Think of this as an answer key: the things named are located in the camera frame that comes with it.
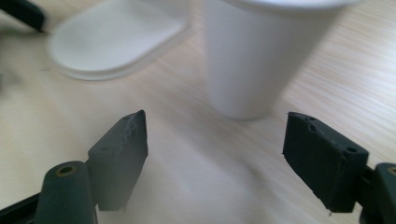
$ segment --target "white plastic lid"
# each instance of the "white plastic lid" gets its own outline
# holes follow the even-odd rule
[[[226,0],[251,4],[255,7],[279,7],[284,9],[326,9],[345,7],[360,0]]]
[[[153,1],[107,0],[62,23],[49,55],[64,75],[105,80],[129,75],[160,56],[189,30],[188,4],[163,8]]]

